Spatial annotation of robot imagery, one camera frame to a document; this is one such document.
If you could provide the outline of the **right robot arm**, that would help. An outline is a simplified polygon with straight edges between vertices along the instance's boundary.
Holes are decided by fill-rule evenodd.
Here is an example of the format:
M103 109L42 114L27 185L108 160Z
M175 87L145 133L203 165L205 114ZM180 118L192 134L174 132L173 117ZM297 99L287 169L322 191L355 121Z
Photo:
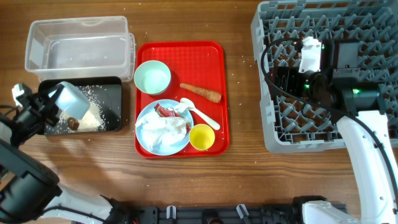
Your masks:
M300 206L303 223L397 223L397 162L386 106L378 83L359 80L359 43L307 37L270 46L287 42L301 58L299 66L277 68L271 78L261 65L264 78L279 93L329 112L348 150L361 202L361 218L355 219L330 202L309 200Z

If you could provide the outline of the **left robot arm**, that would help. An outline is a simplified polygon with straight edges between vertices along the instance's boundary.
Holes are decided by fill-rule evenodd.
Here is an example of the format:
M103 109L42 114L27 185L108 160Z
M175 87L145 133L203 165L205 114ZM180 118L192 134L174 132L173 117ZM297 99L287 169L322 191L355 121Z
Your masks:
M128 223L129 214L113 198L89 196L60 183L58 175L19 147L46 125L55 126L62 110L81 119L90 107L74 85L61 82L32 93L23 83L13 89L15 117L1 115L1 175L12 179L1 187L1 222L26 223L58 217L73 223Z

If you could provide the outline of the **white rice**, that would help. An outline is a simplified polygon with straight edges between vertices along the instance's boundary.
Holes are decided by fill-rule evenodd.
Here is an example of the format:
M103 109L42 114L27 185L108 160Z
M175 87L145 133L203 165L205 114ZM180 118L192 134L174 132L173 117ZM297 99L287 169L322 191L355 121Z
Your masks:
M82 119L78 119L79 128L76 131L72 131L67 124L67 119L71 116L60 110L57 115L60 120L54 127L46 125L44 130L45 135L97 132L105 128L106 121L104 120L104 115L102 115L104 100L100 99L100 94L104 88L99 85L78 86L77 88L90 101L89 110Z

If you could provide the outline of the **red snack wrapper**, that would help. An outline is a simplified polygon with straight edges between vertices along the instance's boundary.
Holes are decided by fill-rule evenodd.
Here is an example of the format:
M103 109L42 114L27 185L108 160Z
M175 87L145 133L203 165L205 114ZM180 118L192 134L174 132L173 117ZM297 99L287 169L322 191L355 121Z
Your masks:
M165 126L171 128L185 128L188 133L191 130L190 121L180 115L171 107L163 107L159 103L154 106L155 112L159 115L160 120L165 123Z

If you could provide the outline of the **light blue bowl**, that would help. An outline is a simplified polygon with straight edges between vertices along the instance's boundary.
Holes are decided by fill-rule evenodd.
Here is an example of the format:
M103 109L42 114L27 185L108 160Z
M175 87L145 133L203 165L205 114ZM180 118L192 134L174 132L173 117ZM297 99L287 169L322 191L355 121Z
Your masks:
M82 119L90 108L90 101L86 95L68 82L60 82L56 87L62 88L55 101L58 108L72 118Z

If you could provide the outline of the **brown mushroom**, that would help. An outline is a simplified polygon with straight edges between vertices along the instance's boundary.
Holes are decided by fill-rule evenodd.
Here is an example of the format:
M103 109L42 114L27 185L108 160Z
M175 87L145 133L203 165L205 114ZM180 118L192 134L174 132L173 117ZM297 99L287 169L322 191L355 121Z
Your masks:
M72 130L72 131L76 131L79 128L79 121L75 118L69 117L67 119L67 124L68 127Z

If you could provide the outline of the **mint green bowl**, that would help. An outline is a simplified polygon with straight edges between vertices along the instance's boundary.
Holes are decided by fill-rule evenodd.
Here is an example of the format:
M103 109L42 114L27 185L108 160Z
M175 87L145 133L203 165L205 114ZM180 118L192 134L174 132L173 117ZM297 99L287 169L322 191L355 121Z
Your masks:
M162 94L171 83L171 71L165 63L149 60L140 64L134 73L136 88L148 95Z

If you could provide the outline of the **yellow plastic cup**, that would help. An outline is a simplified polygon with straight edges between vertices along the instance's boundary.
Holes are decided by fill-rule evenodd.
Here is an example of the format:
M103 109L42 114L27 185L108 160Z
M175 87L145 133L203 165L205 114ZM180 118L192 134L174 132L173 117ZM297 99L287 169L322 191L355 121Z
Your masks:
M196 150L206 151L215 142L215 132L207 124L197 124L190 130L189 141Z

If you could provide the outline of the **orange carrot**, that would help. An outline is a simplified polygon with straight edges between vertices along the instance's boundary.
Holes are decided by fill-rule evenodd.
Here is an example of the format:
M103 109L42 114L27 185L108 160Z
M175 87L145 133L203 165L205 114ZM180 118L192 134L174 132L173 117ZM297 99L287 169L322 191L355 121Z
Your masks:
M206 98L207 100L209 100L211 102L214 102L214 103L219 103L221 101L221 98L222 98L221 94L216 92L216 91L207 90L207 89L200 88L200 87L193 86L193 85L189 85L189 84L186 84L186 83L181 83L180 87L185 89L185 90L191 91L191 92L193 92L193 93L195 93L197 95L200 95L200 96L202 96L202 97Z

